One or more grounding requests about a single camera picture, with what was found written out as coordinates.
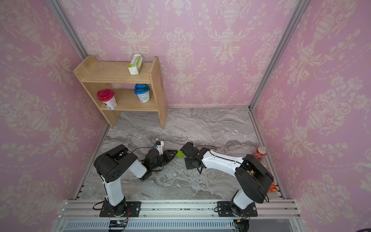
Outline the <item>long green lego brick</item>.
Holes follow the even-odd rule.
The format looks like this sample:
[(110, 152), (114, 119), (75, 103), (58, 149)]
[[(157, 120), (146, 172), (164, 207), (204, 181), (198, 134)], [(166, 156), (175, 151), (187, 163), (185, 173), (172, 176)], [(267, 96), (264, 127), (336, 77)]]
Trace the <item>long green lego brick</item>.
[(179, 158), (182, 158), (185, 155), (184, 155), (184, 153), (181, 150), (178, 150), (176, 156), (179, 157)]

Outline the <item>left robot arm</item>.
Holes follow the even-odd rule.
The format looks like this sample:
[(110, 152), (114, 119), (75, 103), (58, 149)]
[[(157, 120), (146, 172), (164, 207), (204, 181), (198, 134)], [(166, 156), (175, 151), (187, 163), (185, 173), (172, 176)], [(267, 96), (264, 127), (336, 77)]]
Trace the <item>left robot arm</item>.
[(124, 203), (121, 176), (125, 172), (129, 171), (141, 181), (145, 181), (153, 172), (161, 171), (178, 153), (177, 150), (160, 151), (158, 146), (156, 144), (151, 148), (142, 161), (124, 145), (118, 145), (95, 159), (94, 167), (102, 179), (105, 199), (111, 207)]

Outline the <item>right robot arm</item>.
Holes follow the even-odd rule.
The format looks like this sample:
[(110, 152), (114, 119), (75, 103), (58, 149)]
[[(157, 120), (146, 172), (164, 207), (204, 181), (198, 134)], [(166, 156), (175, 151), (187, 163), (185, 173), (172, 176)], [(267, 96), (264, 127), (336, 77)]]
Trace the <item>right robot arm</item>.
[(241, 189), (230, 203), (235, 214), (241, 214), (253, 203), (268, 201), (274, 177), (253, 155), (231, 157), (208, 148), (198, 149), (192, 142), (187, 142), (180, 151), (185, 155), (188, 170), (197, 169), (201, 174), (203, 169), (215, 169), (237, 179)]

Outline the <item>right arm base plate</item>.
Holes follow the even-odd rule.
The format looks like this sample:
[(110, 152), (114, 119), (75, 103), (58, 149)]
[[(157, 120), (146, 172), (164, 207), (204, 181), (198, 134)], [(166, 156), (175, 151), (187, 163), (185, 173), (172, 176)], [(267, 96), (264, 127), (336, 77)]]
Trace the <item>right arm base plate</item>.
[(237, 205), (228, 201), (218, 201), (214, 212), (219, 217), (257, 217), (258, 212), (255, 203), (251, 203), (245, 209), (240, 209)]

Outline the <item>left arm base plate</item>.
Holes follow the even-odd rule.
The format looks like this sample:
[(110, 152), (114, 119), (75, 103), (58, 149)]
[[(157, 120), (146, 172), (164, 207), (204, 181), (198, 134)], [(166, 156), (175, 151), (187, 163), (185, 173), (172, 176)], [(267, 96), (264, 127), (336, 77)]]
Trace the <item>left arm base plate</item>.
[(129, 201), (119, 203), (117, 206), (111, 206), (109, 202), (105, 201), (100, 210), (101, 218), (108, 217), (124, 217), (137, 218), (141, 210), (141, 202)]

